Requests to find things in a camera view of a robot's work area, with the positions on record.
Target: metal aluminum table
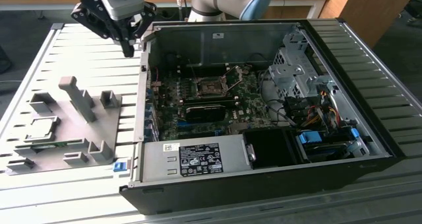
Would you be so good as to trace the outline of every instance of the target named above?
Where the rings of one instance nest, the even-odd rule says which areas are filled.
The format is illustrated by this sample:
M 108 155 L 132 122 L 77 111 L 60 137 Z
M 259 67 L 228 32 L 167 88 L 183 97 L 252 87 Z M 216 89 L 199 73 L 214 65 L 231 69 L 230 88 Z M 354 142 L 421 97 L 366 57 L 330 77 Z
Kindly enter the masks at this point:
M 79 76 L 80 88 L 92 96 L 103 90 L 123 95 L 116 157 L 132 156 L 140 53 L 123 58 L 120 46 L 79 24 L 55 25 L 0 121 L 1 223 L 421 223 L 421 104 L 346 24 L 335 20 L 311 20 L 311 24 L 382 122 L 389 129 L 402 129 L 393 136 L 407 155 L 405 161 L 341 190 L 148 217 L 119 195 L 117 187 L 128 183 L 130 174 L 113 173 L 111 165 L 8 176 L 5 164 L 15 157 L 21 125 L 31 119 L 28 96 L 56 85 L 63 75 Z

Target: blue connector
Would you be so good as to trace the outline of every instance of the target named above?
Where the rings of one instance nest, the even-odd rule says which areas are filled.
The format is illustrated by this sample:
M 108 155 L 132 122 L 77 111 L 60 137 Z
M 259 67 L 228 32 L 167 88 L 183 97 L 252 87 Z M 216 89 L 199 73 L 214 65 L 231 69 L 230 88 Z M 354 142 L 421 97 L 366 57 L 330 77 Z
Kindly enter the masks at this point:
M 299 135 L 299 140 L 300 140 L 302 144 L 312 143 L 312 142 L 322 142 L 319 132 L 316 132 L 316 131 L 303 132 Z
M 127 171 L 127 163 L 126 162 L 115 162 L 112 166 L 113 172 Z
M 355 137 L 359 137 L 359 131 L 355 128 L 353 128 L 350 131 Z

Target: white sticker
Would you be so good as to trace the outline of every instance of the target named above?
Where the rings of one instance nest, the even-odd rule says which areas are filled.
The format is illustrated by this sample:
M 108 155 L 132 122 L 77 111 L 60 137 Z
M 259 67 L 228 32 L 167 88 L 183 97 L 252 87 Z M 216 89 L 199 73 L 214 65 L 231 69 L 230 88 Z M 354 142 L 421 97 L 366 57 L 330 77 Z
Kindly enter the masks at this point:
M 224 38 L 224 33 L 214 33 L 212 34 L 214 39 L 223 39 Z
M 164 143 L 163 144 L 163 151 L 178 151 L 179 150 L 179 143 Z

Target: blue drive latch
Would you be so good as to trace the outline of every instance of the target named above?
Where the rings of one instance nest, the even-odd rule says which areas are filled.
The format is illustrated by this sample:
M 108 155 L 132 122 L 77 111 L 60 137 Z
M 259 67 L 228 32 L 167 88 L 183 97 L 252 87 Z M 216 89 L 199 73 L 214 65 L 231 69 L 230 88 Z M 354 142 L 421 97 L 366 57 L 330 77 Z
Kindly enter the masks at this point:
M 299 139 L 300 139 L 300 143 L 302 144 L 314 143 L 314 142 L 322 142 L 322 138 L 320 138 L 319 132 L 316 132 L 316 131 L 303 132 L 299 135 Z

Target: gray 3d-printed holder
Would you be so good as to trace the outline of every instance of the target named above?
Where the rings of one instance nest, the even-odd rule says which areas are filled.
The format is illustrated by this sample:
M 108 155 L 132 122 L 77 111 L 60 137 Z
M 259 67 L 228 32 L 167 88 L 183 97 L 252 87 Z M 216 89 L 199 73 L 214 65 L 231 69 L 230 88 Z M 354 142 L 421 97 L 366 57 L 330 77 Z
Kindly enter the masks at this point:
M 48 108 L 48 104 L 51 103 L 55 103 L 55 99 L 48 92 L 33 93 L 29 100 L 29 105 L 37 114 L 52 112 L 52 110 Z
M 7 164 L 7 167 L 13 171 L 28 171 L 33 167 L 33 161 L 28 158 L 11 160 Z
M 61 77 L 59 82 L 59 88 L 67 92 L 68 96 L 71 97 L 75 108 L 80 112 L 85 121 L 89 123 L 96 120 L 96 116 L 91 110 L 91 103 L 89 101 L 87 101 L 83 93 L 80 92 L 76 86 L 76 81 L 77 80 L 75 77 Z
M 96 120 L 87 123 L 75 109 L 73 103 L 68 100 L 57 100 L 55 103 L 49 103 L 49 110 L 60 118 L 60 124 L 53 132 L 55 139 L 53 141 L 23 142 L 23 144 L 15 146 L 15 152 L 28 158 L 32 162 L 32 168 L 21 169 L 19 166 L 11 165 L 5 171 L 8 175 L 97 166 L 112 162 L 121 96 L 115 95 L 109 91 L 103 93 L 112 95 L 108 98 L 113 100 L 112 97 L 115 97 L 116 103 L 113 103 L 117 104 L 117 107 L 107 106 L 104 108 L 100 96 L 91 97 L 85 90 L 81 90 L 80 94 L 87 105 L 89 105 L 89 101 L 92 103 L 89 109 L 95 113 Z M 95 144 L 89 150 L 92 154 L 88 152 L 91 142 Z M 73 152 L 84 153 L 87 162 L 76 162 L 69 165 L 63 160 L 63 156 L 65 153 Z
M 104 109 L 119 107 L 119 101 L 116 99 L 116 96 L 112 90 L 104 90 L 101 92 L 100 101 L 101 101 Z
M 101 141 L 100 147 L 89 142 L 88 154 L 96 161 L 107 161 L 112 156 L 112 150 L 104 141 Z
M 63 160 L 69 166 L 84 165 L 88 162 L 88 157 L 81 151 L 69 152 L 64 153 Z

